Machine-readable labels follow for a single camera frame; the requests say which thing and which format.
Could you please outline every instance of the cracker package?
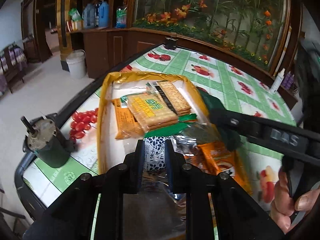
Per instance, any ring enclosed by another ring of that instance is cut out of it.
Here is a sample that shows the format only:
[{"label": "cracker package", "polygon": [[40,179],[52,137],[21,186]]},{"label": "cracker package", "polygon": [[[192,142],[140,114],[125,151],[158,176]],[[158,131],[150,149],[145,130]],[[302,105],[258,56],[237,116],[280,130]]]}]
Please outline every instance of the cracker package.
[{"label": "cracker package", "polygon": [[137,138],[144,135],[144,132],[128,109],[126,102],[120,98],[112,100],[116,110],[118,133],[115,139]]},{"label": "cracker package", "polygon": [[178,116],[148,91],[126,95],[121,99],[145,132],[178,122]]},{"label": "cracker package", "polygon": [[204,154],[210,173],[228,173],[249,194],[252,193],[244,167],[236,151],[229,152],[223,142],[217,141],[198,145]]},{"label": "cracker package", "polygon": [[154,81],[147,83],[147,89],[175,112],[178,116],[190,114],[191,107],[170,81]]}]

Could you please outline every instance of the plastic jug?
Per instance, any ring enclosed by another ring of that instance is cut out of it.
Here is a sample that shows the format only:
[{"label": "plastic jug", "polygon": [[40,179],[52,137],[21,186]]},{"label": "plastic jug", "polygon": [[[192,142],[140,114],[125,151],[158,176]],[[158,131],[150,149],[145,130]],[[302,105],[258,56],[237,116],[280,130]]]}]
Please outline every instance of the plastic jug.
[{"label": "plastic jug", "polygon": [[99,6],[99,27],[108,27],[109,23],[109,5],[103,1]]},{"label": "plastic jug", "polygon": [[95,22],[96,22],[95,15],[96,15],[95,6],[92,5],[91,3],[88,3],[88,5],[86,6],[86,8],[82,13],[85,29],[91,29],[95,27]]}]

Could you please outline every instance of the plastic bucket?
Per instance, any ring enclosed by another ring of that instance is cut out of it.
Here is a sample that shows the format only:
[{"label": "plastic bucket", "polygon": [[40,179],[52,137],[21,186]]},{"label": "plastic bucket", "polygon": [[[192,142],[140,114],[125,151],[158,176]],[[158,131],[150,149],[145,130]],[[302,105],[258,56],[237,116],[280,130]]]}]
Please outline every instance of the plastic bucket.
[{"label": "plastic bucket", "polygon": [[85,52],[83,49],[78,49],[71,52],[70,55],[66,58],[71,78],[81,79],[85,76],[86,69],[84,58]]}]

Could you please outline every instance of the fruit print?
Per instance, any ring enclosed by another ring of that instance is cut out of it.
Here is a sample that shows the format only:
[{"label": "fruit print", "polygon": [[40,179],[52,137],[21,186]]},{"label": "fruit print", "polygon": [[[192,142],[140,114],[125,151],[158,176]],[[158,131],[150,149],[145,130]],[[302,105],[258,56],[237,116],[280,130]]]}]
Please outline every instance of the fruit print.
[{"label": "fruit print", "polygon": [[274,109],[276,109],[277,111],[280,111],[280,108],[272,99],[268,98],[268,100],[270,101]]},{"label": "fruit print", "polygon": [[197,65],[193,65],[191,64],[192,67],[194,67],[192,69],[192,71],[196,71],[197,73],[201,74],[201,75],[204,75],[204,76],[210,76],[210,77],[214,77],[214,74],[211,73],[209,71],[209,69],[205,68],[205,67],[200,67],[200,66],[197,66]]},{"label": "fruit print", "polygon": [[239,82],[238,84],[241,86],[241,90],[247,93],[248,95],[253,95],[253,91],[243,82]]},{"label": "fruit print", "polygon": [[123,72],[131,72],[131,71],[141,71],[138,68],[131,67],[130,65],[125,66],[122,70],[120,70],[121,73]]},{"label": "fruit print", "polygon": [[271,203],[275,198],[275,185],[273,180],[275,179],[274,172],[270,166],[267,166],[265,170],[260,173],[260,187],[262,190],[262,200],[265,203]]},{"label": "fruit print", "polygon": [[83,138],[86,133],[85,131],[89,131],[91,129],[90,123],[97,122],[99,108],[97,107],[95,110],[90,110],[86,112],[77,112],[75,111],[72,115],[72,119],[74,120],[70,124],[70,132],[69,132],[69,140],[76,143],[76,139]]},{"label": "fruit print", "polygon": [[269,87],[268,87],[267,85],[263,84],[262,82],[259,82],[259,84],[260,84],[265,90],[268,90],[268,89],[269,89]]},{"label": "fruit print", "polygon": [[199,56],[200,59],[209,60],[209,58],[206,55]]},{"label": "fruit print", "polygon": [[154,59],[158,59],[160,61],[169,61],[171,60],[171,56],[167,55],[167,54],[156,54],[155,52],[151,51],[152,53],[148,53],[148,57],[154,58]]},{"label": "fruit print", "polygon": [[262,114],[259,113],[258,111],[255,112],[255,114],[253,116],[256,116],[256,117],[262,117]]},{"label": "fruit print", "polygon": [[231,71],[236,73],[236,74],[238,74],[238,75],[240,75],[240,76],[243,76],[243,73],[239,69],[234,67],[234,66],[231,66]]}]

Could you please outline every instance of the tiled floor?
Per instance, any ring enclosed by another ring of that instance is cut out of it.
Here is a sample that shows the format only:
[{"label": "tiled floor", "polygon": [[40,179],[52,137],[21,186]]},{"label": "tiled floor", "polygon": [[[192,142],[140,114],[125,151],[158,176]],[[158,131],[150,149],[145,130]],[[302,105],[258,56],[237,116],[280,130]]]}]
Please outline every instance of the tiled floor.
[{"label": "tiled floor", "polygon": [[[0,196],[0,205],[26,215],[28,222],[32,223],[14,185],[14,172],[24,155],[22,142],[26,134],[20,118],[24,115],[27,119],[33,119],[59,111],[93,79],[71,79],[69,72],[61,68],[60,55],[28,68],[31,72],[24,78],[25,83],[18,82],[13,88],[13,94],[7,91],[0,97],[0,187],[5,191],[5,195]],[[6,218],[13,225],[12,218]]]}]

